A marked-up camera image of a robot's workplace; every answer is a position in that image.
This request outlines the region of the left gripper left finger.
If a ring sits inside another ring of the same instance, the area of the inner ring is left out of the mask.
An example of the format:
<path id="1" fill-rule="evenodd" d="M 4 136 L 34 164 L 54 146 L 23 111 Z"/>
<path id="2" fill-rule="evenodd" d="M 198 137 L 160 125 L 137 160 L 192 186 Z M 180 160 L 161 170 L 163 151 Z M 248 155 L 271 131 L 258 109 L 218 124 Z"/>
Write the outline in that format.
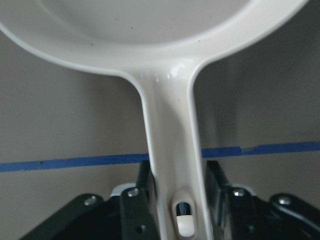
<path id="1" fill-rule="evenodd" d="M 120 195 L 121 235 L 123 240 L 159 240 L 156 221 L 154 180 L 150 162 L 139 165 L 134 187 Z"/>

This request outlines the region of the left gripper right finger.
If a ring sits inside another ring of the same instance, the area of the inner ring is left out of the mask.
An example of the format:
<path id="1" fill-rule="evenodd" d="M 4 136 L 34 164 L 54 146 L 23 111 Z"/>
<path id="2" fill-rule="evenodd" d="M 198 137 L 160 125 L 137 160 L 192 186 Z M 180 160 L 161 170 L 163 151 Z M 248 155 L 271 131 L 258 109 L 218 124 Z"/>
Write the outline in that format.
<path id="1" fill-rule="evenodd" d="M 251 193 L 229 183 L 218 161 L 206 162 L 205 190 L 215 240 L 256 240 L 258 214 Z"/>

